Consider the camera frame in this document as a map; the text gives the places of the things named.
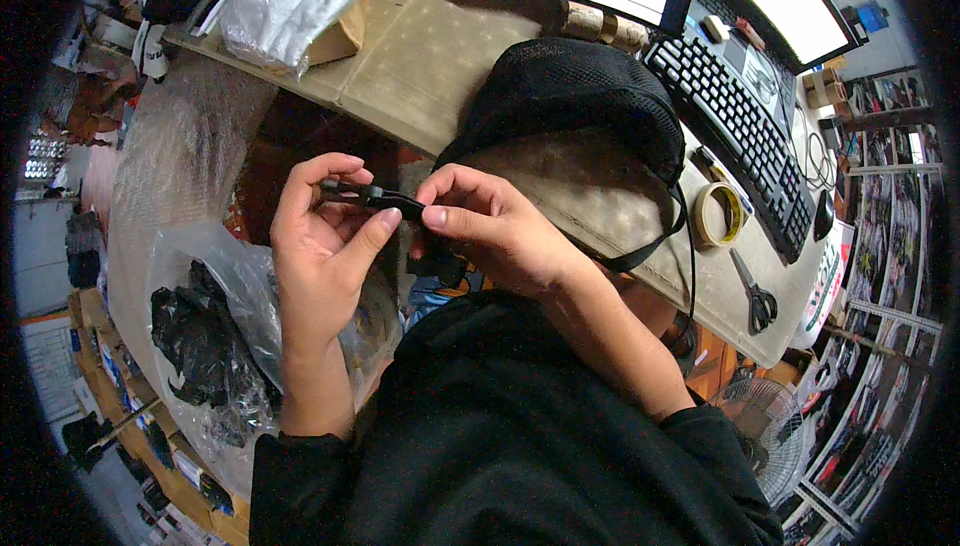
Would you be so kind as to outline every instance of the desk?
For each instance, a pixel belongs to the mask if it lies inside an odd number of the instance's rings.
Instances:
[[[341,110],[436,158],[456,135],[465,107],[500,54],[515,43],[552,33],[559,9],[556,0],[370,0],[360,52],[314,67],[300,81],[237,60],[219,34],[198,39],[168,28],[166,38]],[[803,94],[798,93],[798,102],[806,103]],[[811,132],[817,129],[816,118],[829,112],[803,111]],[[794,140],[798,160],[803,161],[804,129],[800,115],[796,117]],[[700,142],[686,127],[683,130],[690,157]],[[582,144],[554,144],[546,149],[513,146],[508,154],[494,149],[473,162],[509,178],[554,224],[597,252],[607,256],[630,252],[670,225],[663,217],[675,205],[657,197],[656,188],[641,180],[609,185],[611,170],[622,167],[621,158],[612,153],[586,151]],[[680,186],[690,204],[706,183],[698,168],[686,165]],[[697,255],[696,319],[743,354],[772,367],[786,350],[810,296],[823,243],[808,237],[799,260],[786,266],[752,218],[736,247],[759,285],[776,295],[777,322],[763,334],[748,334],[747,292],[725,249]],[[686,232],[666,240],[631,274],[686,310],[690,277]]]

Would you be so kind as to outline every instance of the hand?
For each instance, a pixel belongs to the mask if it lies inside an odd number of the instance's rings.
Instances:
[[[455,242],[454,250],[512,292],[542,298],[580,277],[600,274],[594,263],[509,181],[475,168],[444,165],[420,184],[426,228]],[[424,253],[416,244],[412,256]]]
[[[290,171],[270,228],[284,355],[321,348],[347,326],[371,264],[401,221],[398,209],[371,216],[339,202],[317,207],[314,185],[327,178],[369,184],[374,175],[339,152]]]

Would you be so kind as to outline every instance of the electric fan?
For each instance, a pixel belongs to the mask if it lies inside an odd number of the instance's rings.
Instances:
[[[753,378],[727,385],[710,404],[732,421],[760,490],[776,503],[802,460],[805,441],[797,399],[777,382]]]

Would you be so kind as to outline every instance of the masking tape roll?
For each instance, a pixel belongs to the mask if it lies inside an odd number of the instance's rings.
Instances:
[[[707,227],[707,202],[710,199],[720,197],[720,200],[726,204],[724,208],[728,212],[726,217],[726,235],[717,239],[710,228]],[[697,201],[694,203],[693,217],[697,226],[697,231],[704,242],[712,247],[727,247],[737,240],[737,236],[743,225],[747,221],[747,215],[743,210],[743,204],[733,189],[726,183],[719,181],[703,186],[703,189],[697,194]]]

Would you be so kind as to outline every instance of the person's left hand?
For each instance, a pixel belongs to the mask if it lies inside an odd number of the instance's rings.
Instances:
[[[327,178],[369,184],[374,175],[363,159],[339,152],[290,171],[270,228],[284,355],[293,348],[308,356],[347,326],[371,264],[401,221],[396,208],[371,216],[340,202],[317,206],[315,184]]]

